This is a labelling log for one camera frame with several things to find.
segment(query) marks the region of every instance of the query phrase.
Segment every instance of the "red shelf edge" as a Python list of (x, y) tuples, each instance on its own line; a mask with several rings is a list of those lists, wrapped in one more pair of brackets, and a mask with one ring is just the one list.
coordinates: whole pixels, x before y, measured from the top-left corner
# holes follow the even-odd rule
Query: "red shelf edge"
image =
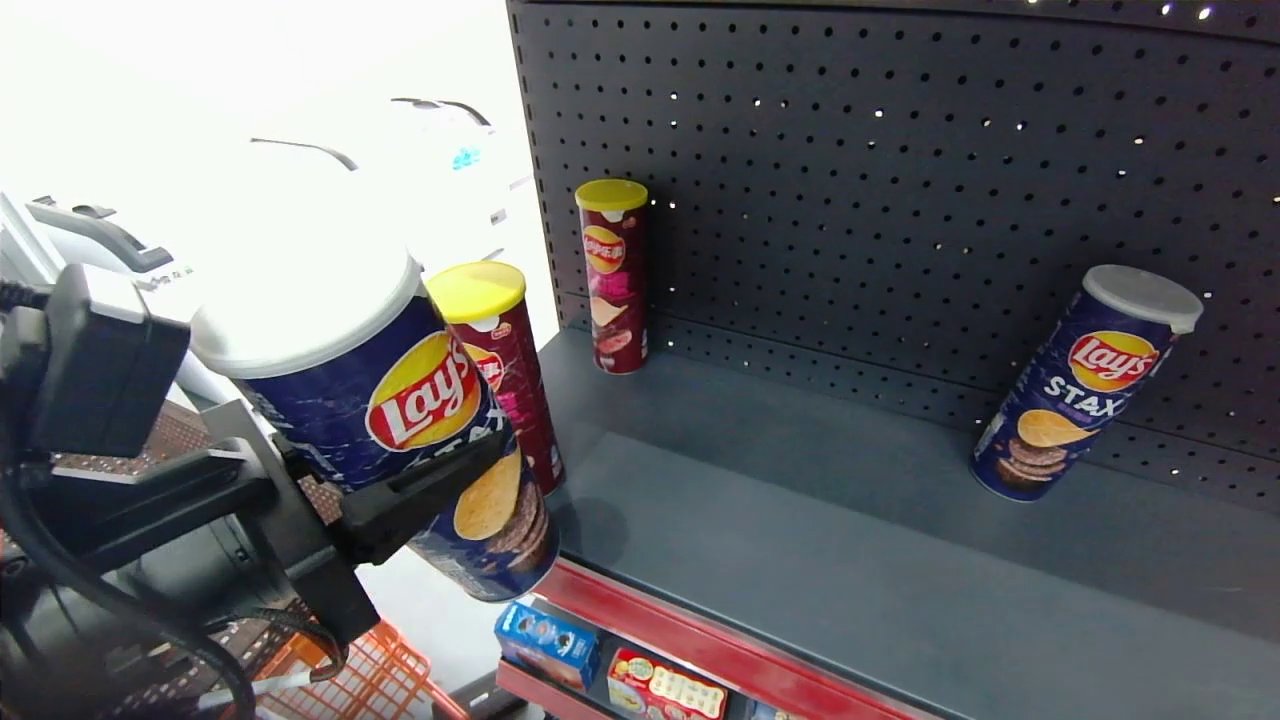
[(498, 687), (516, 697), (527, 700), (557, 717), (613, 720), (612, 715), (600, 712), (594, 706), (579, 700), (573, 693), (540, 680), (506, 660), (498, 661)]
[(932, 717), (563, 557), (534, 592), (588, 623), (796, 715), (842, 720)]

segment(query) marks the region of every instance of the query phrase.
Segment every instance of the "yellow plastic lid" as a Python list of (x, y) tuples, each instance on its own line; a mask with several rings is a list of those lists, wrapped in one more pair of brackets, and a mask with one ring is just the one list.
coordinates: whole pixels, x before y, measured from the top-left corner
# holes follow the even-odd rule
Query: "yellow plastic lid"
[(649, 201), (649, 188), (627, 179), (604, 178), (582, 184), (573, 199), (584, 210), (622, 213), (643, 208)]
[(525, 299), (525, 274), (506, 263), (457, 265), (426, 281), (426, 293), (449, 324), (500, 315)]

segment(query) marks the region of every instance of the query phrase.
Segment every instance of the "red snack box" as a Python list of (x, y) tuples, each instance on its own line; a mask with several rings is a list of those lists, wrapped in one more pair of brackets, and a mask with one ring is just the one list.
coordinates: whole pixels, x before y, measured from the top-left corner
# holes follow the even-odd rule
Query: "red snack box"
[(591, 296), (595, 365), (625, 375), (649, 354), (645, 333), (645, 211), (649, 191), (626, 179), (598, 179), (575, 195)]
[(669, 661), (622, 648), (609, 662), (609, 702), (646, 720), (721, 720), (728, 691)]

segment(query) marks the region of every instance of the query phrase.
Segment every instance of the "maroon chip can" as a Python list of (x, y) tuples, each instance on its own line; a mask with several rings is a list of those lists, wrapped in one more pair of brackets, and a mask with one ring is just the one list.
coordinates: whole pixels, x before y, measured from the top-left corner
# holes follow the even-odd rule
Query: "maroon chip can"
[(538, 488), (550, 493), (564, 482), (564, 464), (525, 305), (525, 275), (481, 260), (444, 270), (426, 291), (511, 418)]
[(595, 365), (625, 375), (644, 366), (645, 213), (649, 190), (628, 179), (591, 181), (575, 193), (591, 302)]

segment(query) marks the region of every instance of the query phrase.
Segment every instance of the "black clamp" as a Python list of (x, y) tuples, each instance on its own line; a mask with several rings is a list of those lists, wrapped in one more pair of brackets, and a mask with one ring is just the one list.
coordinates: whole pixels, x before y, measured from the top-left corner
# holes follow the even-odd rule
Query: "black clamp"
[[(506, 448), (507, 438), (490, 433), (444, 456), (344, 495), (339, 503), (342, 519), (329, 525), (338, 541), (335, 544), (352, 565), (385, 562), (462, 491), (502, 460)], [(298, 471), (310, 474), (292, 459), (285, 466), (296, 478)]]

